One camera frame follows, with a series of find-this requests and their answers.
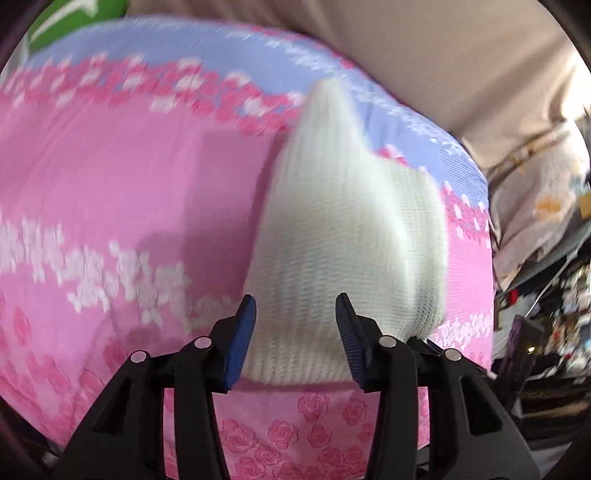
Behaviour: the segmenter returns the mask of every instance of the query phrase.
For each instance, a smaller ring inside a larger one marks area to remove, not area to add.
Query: beige cloth
[[[130,0],[130,14],[306,33],[450,131],[482,170],[591,103],[591,74],[537,0]]]
[[[489,172],[492,265],[506,290],[526,261],[560,242],[589,172],[589,152],[573,121],[561,122]]]

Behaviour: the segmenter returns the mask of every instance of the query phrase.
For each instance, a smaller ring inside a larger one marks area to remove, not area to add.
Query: metal rivet
[[[212,345],[212,340],[209,337],[199,337],[195,340],[195,347],[200,349],[209,348]]]
[[[393,346],[396,346],[396,339],[391,335],[382,335],[379,338],[379,344],[386,348],[392,348]]]
[[[148,355],[146,354],[146,352],[144,352],[142,350],[138,350],[137,352],[134,352],[131,354],[131,361],[135,364],[140,364],[141,362],[143,362],[147,358],[148,358]]]
[[[452,362],[457,362],[462,358],[462,354],[455,348],[448,348],[445,350],[445,358],[451,360]]]

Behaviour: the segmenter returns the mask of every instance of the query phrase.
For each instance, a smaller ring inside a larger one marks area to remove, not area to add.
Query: green object
[[[29,29],[30,50],[41,50],[85,25],[123,17],[126,11],[127,0],[56,0]]]

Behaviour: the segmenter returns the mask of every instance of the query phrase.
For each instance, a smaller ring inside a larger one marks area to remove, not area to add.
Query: white flower pattern
[[[61,224],[45,228],[41,222],[23,217],[17,228],[3,221],[0,210],[0,275],[29,265],[33,281],[45,283],[49,268],[59,286],[75,283],[75,291],[67,291],[66,298],[77,313],[97,306],[108,312],[123,290],[126,302],[137,302],[142,323],[153,322],[162,327],[162,309],[169,305],[170,313],[186,333],[191,333],[197,328],[211,327],[238,308],[239,302],[229,296],[191,299],[186,289],[192,281],[182,262],[158,265],[154,271],[149,252],[123,249],[117,241],[111,241],[108,252],[114,264],[109,269],[109,256],[105,258],[86,245],[64,251],[65,243]]]

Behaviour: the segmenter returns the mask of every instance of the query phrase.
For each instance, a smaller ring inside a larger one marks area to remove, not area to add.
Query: red object
[[[516,289],[513,289],[509,292],[509,307],[511,305],[515,305],[517,303],[517,299],[519,298],[519,292]]]

